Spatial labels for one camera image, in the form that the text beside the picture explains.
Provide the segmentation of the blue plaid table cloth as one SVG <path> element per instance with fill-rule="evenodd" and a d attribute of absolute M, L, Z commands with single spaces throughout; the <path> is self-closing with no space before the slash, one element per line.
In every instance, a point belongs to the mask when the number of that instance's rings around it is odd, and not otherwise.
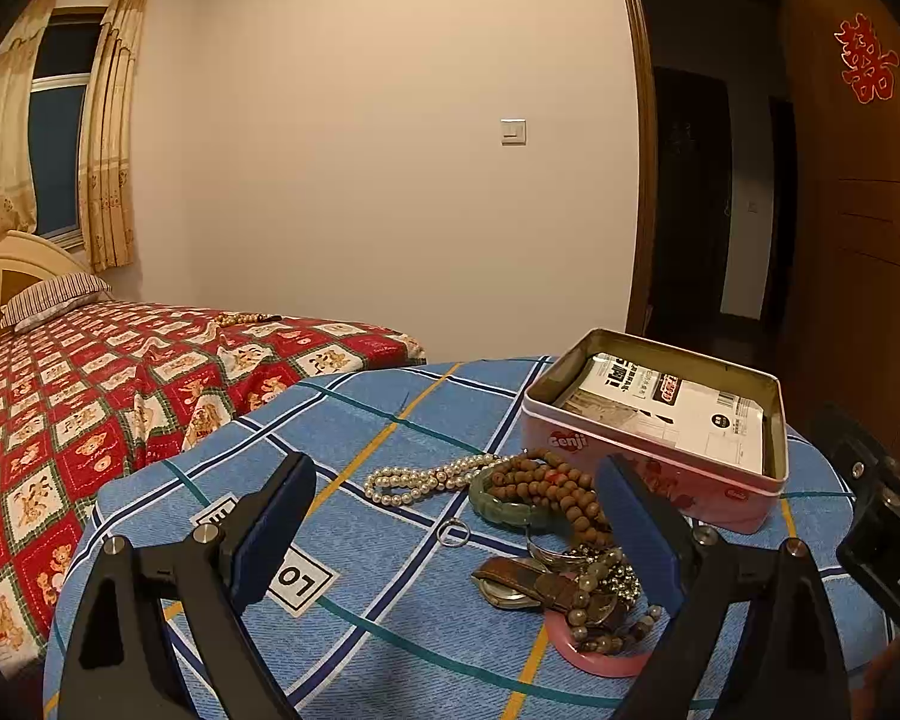
<path fill-rule="evenodd" d="M 571 667 L 529 611 L 489 605 L 471 574 L 523 539 L 466 496 L 386 507 L 364 493 L 383 468 L 436 468 L 518 452 L 539 358 L 385 369 L 297 383 L 194 449 L 98 491 L 52 624 L 43 702 L 58 715 L 64 651 L 103 541 L 172 543 L 260 488 L 290 450 L 317 466 L 317 507 L 295 544 L 315 577 L 286 571 L 245 626 L 307 718 L 605 718 L 621 679 Z"/>

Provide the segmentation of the white printed paper in tin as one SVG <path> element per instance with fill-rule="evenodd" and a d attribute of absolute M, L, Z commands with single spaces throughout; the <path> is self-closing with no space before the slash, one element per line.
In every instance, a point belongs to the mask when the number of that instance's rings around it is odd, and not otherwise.
<path fill-rule="evenodd" d="M 598 353 L 557 408 L 722 465 L 764 473 L 764 410 L 751 398 Z"/>

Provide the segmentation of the window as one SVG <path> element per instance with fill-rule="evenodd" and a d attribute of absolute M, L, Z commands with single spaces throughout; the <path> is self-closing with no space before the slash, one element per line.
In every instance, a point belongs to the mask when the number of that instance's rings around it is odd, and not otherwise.
<path fill-rule="evenodd" d="M 63 10 L 41 38 L 30 89 L 29 154 L 37 199 L 37 229 L 44 238 L 79 232 L 77 149 L 102 8 Z"/>

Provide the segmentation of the right beige curtain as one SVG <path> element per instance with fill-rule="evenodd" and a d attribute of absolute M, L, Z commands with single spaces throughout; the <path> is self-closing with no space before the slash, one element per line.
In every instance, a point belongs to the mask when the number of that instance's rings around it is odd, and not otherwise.
<path fill-rule="evenodd" d="M 110 0 L 80 113 L 77 216 L 95 273 L 134 262 L 131 110 L 146 8 L 148 0 Z"/>

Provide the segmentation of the brown door frame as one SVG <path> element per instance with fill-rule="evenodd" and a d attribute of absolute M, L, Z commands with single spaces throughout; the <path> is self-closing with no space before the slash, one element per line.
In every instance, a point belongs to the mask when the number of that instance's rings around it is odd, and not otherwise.
<path fill-rule="evenodd" d="M 634 265 L 629 296 L 626 332 L 644 335 L 652 316 L 653 246 L 656 229 L 658 190 L 658 142 L 656 141 L 656 98 L 653 81 L 652 46 L 642 0 L 624 0 L 634 60 L 637 132 L 639 132 L 639 203 L 635 223 Z"/>

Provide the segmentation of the pink metal tin box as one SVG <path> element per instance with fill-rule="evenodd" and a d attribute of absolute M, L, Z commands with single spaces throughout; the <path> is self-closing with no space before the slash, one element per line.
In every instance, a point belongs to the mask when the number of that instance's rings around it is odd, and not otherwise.
<path fill-rule="evenodd" d="M 788 479 L 781 383 L 770 374 L 595 328 L 535 380 L 523 444 L 593 475 L 627 460 L 681 514 L 752 535 Z"/>

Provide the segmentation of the white wall switch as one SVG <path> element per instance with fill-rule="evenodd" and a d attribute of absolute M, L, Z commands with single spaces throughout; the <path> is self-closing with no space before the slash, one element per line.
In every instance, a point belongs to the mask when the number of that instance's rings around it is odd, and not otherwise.
<path fill-rule="evenodd" d="M 500 121 L 500 143 L 505 146 L 523 146 L 528 135 L 528 122 L 523 117 L 505 117 Z"/>

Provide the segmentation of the green jade bangle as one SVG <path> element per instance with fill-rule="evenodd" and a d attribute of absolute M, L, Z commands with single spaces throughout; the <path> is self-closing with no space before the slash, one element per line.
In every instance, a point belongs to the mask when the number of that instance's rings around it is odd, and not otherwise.
<path fill-rule="evenodd" d="M 549 509 L 539 505 L 525 504 L 525 502 L 509 502 L 494 497 L 489 493 L 487 481 L 493 474 L 491 468 L 484 468 L 479 475 L 471 479 L 468 488 L 468 499 L 471 509 L 484 522 L 510 530 L 526 530 L 530 528 L 536 533 L 557 533 L 568 535 L 571 533 L 571 525 Z"/>

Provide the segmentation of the beige curtain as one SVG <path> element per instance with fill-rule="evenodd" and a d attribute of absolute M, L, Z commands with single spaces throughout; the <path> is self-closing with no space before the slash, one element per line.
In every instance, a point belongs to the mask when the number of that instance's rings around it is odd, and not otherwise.
<path fill-rule="evenodd" d="M 148 0 L 110 0 L 80 113 L 77 216 L 95 273 L 134 262 L 131 110 L 146 8 Z"/>
<path fill-rule="evenodd" d="M 0 236 L 34 232 L 37 199 L 29 154 L 29 106 L 38 51 L 56 0 L 30 0 L 0 44 Z"/>

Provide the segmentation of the wristwatch with brown strap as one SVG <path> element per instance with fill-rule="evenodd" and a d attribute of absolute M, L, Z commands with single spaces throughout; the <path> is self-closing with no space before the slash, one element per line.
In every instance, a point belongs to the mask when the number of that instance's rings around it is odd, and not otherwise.
<path fill-rule="evenodd" d="M 533 606 L 564 614 L 571 626 L 619 626 L 628 616 L 629 606 L 617 593 L 583 590 L 577 580 L 555 574 L 510 557 L 489 557 L 471 578 L 478 587 L 518 595 Z"/>

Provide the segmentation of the pink bangle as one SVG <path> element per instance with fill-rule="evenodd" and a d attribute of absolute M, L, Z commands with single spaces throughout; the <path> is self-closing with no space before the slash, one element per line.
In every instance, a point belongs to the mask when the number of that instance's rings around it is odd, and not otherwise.
<path fill-rule="evenodd" d="M 622 679 L 635 678 L 647 665 L 652 652 L 635 655 L 601 655 L 601 653 L 582 653 L 574 647 L 571 629 L 566 619 L 557 611 L 546 610 L 543 616 L 544 630 L 548 634 L 549 644 L 557 650 L 564 660 L 580 671 L 585 671 L 598 678 Z"/>

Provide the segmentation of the left beige curtain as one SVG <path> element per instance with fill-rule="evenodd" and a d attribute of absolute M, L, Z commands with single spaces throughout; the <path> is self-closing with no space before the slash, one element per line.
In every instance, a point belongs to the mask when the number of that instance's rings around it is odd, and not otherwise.
<path fill-rule="evenodd" d="M 37 199 L 29 154 L 29 106 L 38 51 L 56 0 L 30 0 L 0 44 L 0 236 L 34 232 Z"/>

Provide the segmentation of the red patterned bed cover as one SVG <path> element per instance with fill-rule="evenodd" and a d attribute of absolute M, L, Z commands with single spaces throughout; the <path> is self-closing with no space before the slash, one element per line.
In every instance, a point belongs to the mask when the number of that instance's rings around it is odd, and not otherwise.
<path fill-rule="evenodd" d="M 421 364 L 391 328 L 94 302 L 0 340 L 0 676 L 40 661 L 103 484 L 167 460 L 309 377 Z"/>

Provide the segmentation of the striped pillow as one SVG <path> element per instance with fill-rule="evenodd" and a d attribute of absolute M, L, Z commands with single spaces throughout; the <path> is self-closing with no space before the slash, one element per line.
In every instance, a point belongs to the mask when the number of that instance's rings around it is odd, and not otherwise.
<path fill-rule="evenodd" d="M 20 322 L 56 309 L 73 299 L 100 298 L 110 294 L 110 285 L 92 273 L 66 273 L 49 280 L 37 281 L 22 289 L 0 309 L 0 328 L 17 327 Z"/>

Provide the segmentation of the brown wooden door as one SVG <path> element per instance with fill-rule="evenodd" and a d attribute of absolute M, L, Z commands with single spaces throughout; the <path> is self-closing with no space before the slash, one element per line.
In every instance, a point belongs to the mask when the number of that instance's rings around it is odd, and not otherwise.
<path fill-rule="evenodd" d="M 889 101 L 859 104 L 834 32 L 859 11 L 899 55 Z M 900 22 L 883 0 L 784 0 L 797 132 L 795 255 L 781 341 L 792 426 L 834 403 L 900 450 Z"/>

